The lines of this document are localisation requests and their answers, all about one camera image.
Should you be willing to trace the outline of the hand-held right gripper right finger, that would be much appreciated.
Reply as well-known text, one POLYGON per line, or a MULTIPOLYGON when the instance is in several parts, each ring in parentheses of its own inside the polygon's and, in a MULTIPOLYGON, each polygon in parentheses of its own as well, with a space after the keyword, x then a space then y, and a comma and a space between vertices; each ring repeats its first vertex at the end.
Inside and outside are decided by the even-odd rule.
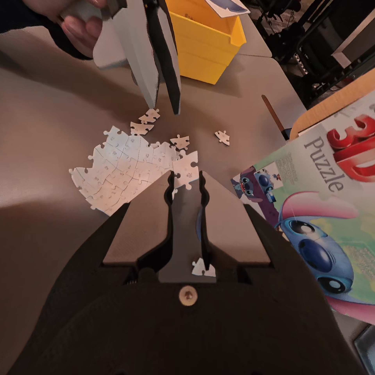
POLYGON ((205 268, 263 267, 270 258, 244 204, 211 177, 199 172, 201 252, 205 268))

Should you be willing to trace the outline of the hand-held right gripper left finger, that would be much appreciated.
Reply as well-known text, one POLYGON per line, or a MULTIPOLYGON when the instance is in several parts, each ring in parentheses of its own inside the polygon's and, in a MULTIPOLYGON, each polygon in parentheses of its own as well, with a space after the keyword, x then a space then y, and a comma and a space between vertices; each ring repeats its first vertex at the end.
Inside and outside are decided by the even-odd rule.
POLYGON ((172 192, 174 173, 168 171, 135 197, 107 251, 105 266, 125 266, 139 272, 159 272, 173 252, 172 192))

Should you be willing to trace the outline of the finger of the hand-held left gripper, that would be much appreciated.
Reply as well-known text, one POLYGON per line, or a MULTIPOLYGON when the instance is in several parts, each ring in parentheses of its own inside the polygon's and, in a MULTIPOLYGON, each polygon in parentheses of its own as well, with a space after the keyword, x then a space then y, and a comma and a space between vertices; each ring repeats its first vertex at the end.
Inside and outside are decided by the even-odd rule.
POLYGON ((166 1, 152 1, 153 44, 160 64, 173 113, 180 115, 181 79, 177 46, 166 1))
POLYGON ((156 105, 159 74, 142 0, 117 1, 117 34, 135 81, 150 109, 156 105))

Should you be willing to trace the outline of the partly built white puzzle ball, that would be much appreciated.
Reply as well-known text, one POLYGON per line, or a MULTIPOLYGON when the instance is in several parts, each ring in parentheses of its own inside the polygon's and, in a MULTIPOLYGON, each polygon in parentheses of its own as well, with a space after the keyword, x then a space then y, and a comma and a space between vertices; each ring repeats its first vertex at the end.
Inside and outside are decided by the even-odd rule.
POLYGON ((92 167, 76 167, 69 173, 91 209, 111 216, 172 171, 180 153, 167 142, 150 144, 141 135, 128 135, 115 126, 104 135, 106 141, 88 156, 92 167))

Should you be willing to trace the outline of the printed cardboard puzzle box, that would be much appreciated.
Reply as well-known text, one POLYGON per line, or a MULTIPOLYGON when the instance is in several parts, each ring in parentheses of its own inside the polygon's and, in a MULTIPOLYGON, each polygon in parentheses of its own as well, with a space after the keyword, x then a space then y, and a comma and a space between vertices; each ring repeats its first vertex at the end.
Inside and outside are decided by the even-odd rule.
POLYGON ((331 307, 374 325, 374 91, 231 179, 291 243, 331 307))

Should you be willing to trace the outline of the person's left hand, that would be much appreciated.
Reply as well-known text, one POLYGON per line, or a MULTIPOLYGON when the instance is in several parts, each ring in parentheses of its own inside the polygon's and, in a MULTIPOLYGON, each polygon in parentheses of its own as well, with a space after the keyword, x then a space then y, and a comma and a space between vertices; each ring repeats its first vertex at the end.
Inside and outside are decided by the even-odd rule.
POLYGON ((101 34, 102 20, 95 16, 87 21, 69 15, 62 21, 60 15, 76 1, 73 0, 24 0, 23 3, 34 12, 58 23, 72 45, 88 58, 101 34))

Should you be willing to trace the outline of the yellow plastic bin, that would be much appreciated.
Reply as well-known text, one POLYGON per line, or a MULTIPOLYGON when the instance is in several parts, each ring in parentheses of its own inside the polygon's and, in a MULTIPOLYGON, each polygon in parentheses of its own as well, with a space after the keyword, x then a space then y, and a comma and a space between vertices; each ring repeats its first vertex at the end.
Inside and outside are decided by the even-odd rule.
POLYGON ((240 15, 214 1, 167 0, 181 76, 216 84, 246 43, 240 15))

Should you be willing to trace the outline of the white sheet with blue shapes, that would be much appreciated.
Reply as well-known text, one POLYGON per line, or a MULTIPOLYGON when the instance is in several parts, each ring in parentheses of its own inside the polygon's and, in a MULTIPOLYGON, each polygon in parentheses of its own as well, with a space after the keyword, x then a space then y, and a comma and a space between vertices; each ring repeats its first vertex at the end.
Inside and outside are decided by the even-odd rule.
POLYGON ((205 0, 220 18, 250 14, 250 10, 239 0, 205 0))

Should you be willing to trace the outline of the brown wooden strip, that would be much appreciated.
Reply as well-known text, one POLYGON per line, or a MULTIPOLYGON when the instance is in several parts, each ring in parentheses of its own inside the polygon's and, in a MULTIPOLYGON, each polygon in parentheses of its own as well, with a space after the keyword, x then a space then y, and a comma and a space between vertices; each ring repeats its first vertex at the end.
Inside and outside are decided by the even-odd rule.
POLYGON ((271 105, 270 101, 268 100, 268 98, 264 94, 261 95, 261 98, 262 98, 264 104, 266 105, 266 108, 269 111, 270 115, 272 116, 275 124, 277 125, 277 128, 279 129, 279 131, 283 135, 285 141, 288 142, 291 129, 290 128, 286 129, 284 127, 284 125, 282 124, 281 120, 279 119, 278 115, 276 114, 276 112, 275 112, 273 106, 271 105))

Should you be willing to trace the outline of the tan flat board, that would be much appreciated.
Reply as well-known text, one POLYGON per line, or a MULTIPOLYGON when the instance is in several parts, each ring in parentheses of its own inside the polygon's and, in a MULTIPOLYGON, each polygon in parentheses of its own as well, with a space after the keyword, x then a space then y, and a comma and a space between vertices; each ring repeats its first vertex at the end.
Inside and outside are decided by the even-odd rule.
POLYGON ((300 132, 358 101, 374 89, 375 69, 372 69, 301 115, 293 124, 289 139, 298 138, 300 132))

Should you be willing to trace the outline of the black office chair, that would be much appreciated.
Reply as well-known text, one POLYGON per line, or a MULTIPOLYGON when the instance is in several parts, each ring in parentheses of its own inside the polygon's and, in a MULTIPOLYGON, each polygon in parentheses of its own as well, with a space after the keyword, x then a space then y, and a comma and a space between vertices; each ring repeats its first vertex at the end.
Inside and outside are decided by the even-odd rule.
POLYGON ((261 10, 255 25, 272 57, 280 65, 295 58, 303 70, 302 77, 293 73, 287 73, 287 77, 306 108, 338 84, 374 68, 374 47, 347 68, 331 56, 374 10, 374 1, 313 1, 297 22, 271 34, 266 32, 262 20, 282 21, 286 10, 300 10, 301 1, 255 2, 261 10))

